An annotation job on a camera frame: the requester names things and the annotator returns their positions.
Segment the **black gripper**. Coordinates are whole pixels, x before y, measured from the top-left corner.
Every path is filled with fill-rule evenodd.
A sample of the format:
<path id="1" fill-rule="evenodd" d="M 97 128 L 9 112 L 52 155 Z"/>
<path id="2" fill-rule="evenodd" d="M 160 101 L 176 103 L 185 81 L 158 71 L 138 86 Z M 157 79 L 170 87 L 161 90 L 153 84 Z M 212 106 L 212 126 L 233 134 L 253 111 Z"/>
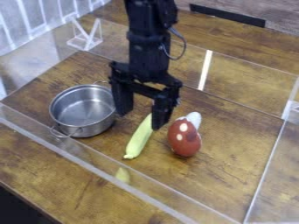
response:
<path id="1" fill-rule="evenodd" d="M 172 116 L 182 83 L 169 75 L 170 34 L 126 34 L 128 62 L 113 61 L 109 76 L 116 112 L 124 116 L 133 109 L 133 94 L 153 99 L 152 129 L 158 130 Z"/>

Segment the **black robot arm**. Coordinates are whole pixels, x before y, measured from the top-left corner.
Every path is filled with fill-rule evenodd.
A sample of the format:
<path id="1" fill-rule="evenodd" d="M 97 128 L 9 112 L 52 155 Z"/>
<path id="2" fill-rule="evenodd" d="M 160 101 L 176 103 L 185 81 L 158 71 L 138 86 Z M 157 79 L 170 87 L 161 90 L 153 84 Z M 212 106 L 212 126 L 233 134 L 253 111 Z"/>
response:
<path id="1" fill-rule="evenodd" d="M 128 62 L 110 62 L 109 84 L 116 112 L 133 109 L 134 95 L 153 100 L 152 129 L 168 123 L 182 83 L 168 74 L 172 25 L 177 22 L 173 0 L 124 0 L 128 16 Z"/>

